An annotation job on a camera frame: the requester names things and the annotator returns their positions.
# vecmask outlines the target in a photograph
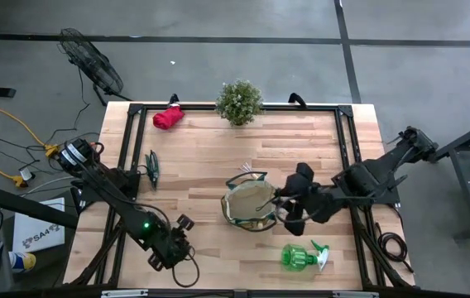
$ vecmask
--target electric fan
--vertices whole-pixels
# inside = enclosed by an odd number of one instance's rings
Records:
[[[110,65],[108,57],[101,54],[99,50],[89,42],[79,31],[73,28],[60,30],[60,46],[71,64],[79,67],[84,74],[94,82],[94,91],[99,97],[101,104],[106,107],[100,88],[106,95],[115,95],[121,99],[132,101],[122,96],[122,80],[117,71]]]

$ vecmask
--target green plant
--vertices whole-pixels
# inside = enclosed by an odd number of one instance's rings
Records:
[[[261,113],[261,90],[247,80],[238,79],[235,84],[224,83],[216,104],[221,118],[226,118],[232,125],[244,125]]]

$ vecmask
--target green spray bottle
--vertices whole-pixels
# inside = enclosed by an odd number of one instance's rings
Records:
[[[281,252],[281,263],[286,270],[292,272],[303,271],[307,265],[318,264],[319,271],[324,269],[327,258],[329,257],[329,246],[320,247],[314,240],[310,240],[312,245],[318,251],[318,256],[308,254],[307,251],[294,244],[286,244]]]

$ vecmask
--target red cloth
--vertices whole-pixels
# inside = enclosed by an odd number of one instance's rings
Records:
[[[154,122],[154,126],[159,129],[169,129],[182,119],[184,115],[180,106],[175,106],[168,108],[163,113],[154,115],[152,121]]]

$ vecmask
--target gray floor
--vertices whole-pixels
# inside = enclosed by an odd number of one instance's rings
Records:
[[[343,0],[343,10],[351,38],[470,40],[470,0]],[[331,0],[0,0],[0,32],[56,33],[68,26],[94,35],[339,37]],[[222,82],[242,78],[259,86],[270,102],[297,92],[311,103],[351,103],[341,46],[96,46],[122,76],[123,93],[134,99],[168,100],[177,93],[183,101],[213,100]],[[354,46],[352,57],[362,101],[375,104],[385,141],[407,125],[424,129],[440,145],[470,129],[470,48]],[[84,82],[84,97],[92,105],[78,131],[61,133],[57,141],[100,129],[104,108]],[[0,41],[0,86],[18,91],[14,99],[0,99],[0,108],[22,118],[43,139],[56,128],[72,127],[83,106],[77,69],[55,42]],[[1,114],[0,137],[35,144]],[[29,160],[23,149],[1,142],[0,149]],[[0,155],[0,167],[8,173],[20,166]],[[470,228],[470,210],[452,165],[421,163],[404,166],[399,174],[405,173],[402,214],[417,284],[470,293],[470,242],[452,240],[454,233]],[[37,174],[31,186],[57,176]],[[0,187],[21,192],[1,176]],[[47,274],[48,280],[58,269]]]

